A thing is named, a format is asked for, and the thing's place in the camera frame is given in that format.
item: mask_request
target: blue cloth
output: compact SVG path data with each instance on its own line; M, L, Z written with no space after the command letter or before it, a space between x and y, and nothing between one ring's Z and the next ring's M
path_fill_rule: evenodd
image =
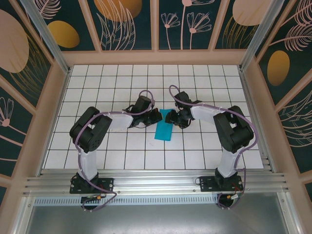
M173 124L165 122L166 116L169 112L171 112L171 110L172 109L159 110L162 114L162 121L157 123L156 133L155 133L156 140L165 140L165 141L171 140Z

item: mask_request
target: purple cable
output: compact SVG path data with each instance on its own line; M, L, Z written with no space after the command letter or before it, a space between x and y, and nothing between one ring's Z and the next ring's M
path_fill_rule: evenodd
M81 166L81 148L78 147L78 141L79 141L79 139L80 139L80 137L81 137L83 131L88 127L88 125L89 125L94 119L96 119L97 117L99 117L99 116L101 116L101 115L107 115L107 116L109 116L110 114L124 114L124 115L130 115L130 116L139 116L139 115L141 115L141 114L143 114L143 113L149 111L149 109L150 109L150 108L154 105L154 103L155 103L154 96L153 96L153 94L151 93L151 91L148 91L148 90L142 90L142 91L139 93L139 96L140 96L141 93L143 93L143 92L147 92L147 93L149 93L149 94L151 95L151 103L150 103L149 107L148 107L146 110L144 110L144 111L142 111L142 112L140 112L140 113L128 113L128 112L125 112L125 111L122 111L122 112L121 112L121 111L112 111L112 112L102 112L102 113L99 113L99 114L93 116L93 117L82 127L81 131L80 131L80 132L78 133L78 135L77 135L77 138L76 138L76 141L75 141L75 147L76 147L76 149L78 150L78 166L79 166L79 170L81 171L81 174L82 174L83 178L84 178L85 181L87 181L88 184L90 184L92 187L94 187L94 188L96 188L96 189L98 189L98 190L100 190L100 191L102 191L102 192L108 193L108 194L114 194L114 196L113 196L112 198L108 199L103 205L97 206L97 207L95 207L95 208L92 209L92 210L87 210L87 209L84 207L85 203L88 202L88 200L85 200L85 201L83 202L83 204L82 204L82 208L84 209L85 212L86 212L86 211L88 211L88 212L94 212L94 211L98 211L98 210L102 209L104 206L107 205L107 203L109 203L111 200L113 200L113 199L117 196L117 193L115 193L115 192L113 192L113 191L106 190L106 189L102 189L102 188L98 187L97 185L93 184L89 179L87 179L87 176L86 176L86 174L84 173L84 171L83 171L83 169L82 169L82 166Z
M209 105L209 104L191 104L191 103L187 103L187 102L183 102L183 101L180 101L179 99L177 99L171 92L171 88L176 88L179 92L180 92L180 89L178 87L176 87L175 85L170 85L169 86L169 93L170 95L172 96L172 98L181 103L181 104L184 104L184 105L189 105L189 106L206 106L206 107L209 107L209 108L212 108L212 109L215 109L215 110L220 110L220 111L225 111L225 112L229 112L233 115L236 115L238 117L240 117L241 119L243 119L244 121L246 121L250 126L251 128L253 129L254 131L254 136L255 136L255 141L252 145L242 149L239 153L238 153L238 156L235 160L235 163L234 163L234 168L235 170L238 172L238 171L244 171L244 186L243 186L243 191L242 191L242 194L244 194L245 192L245 187L246 187L246 168L243 168L243 169L237 169L237 164L238 164L238 160L240 158L240 156L242 155L243 152L245 152L246 150L249 150L251 149L253 146L255 146L258 142L258 139L259 139L259 134L258 134L258 131L256 129L256 127L253 125L253 123L251 123L248 119L246 119L244 116L242 116L241 114L235 112L235 111L231 111L231 110L228 110L228 109L224 109L224 108L219 108L219 107L215 107L215 106L212 106L212 105ZM228 208L228 210L230 209L229 207L226 207L224 205L222 205L219 201L220 201L220 197L221 197L222 193L220 193L218 195L218 198L217 198L217 205L218 207L224 209L224 208ZM234 208L238 203L239 203L240 199L232 206L232 208Z

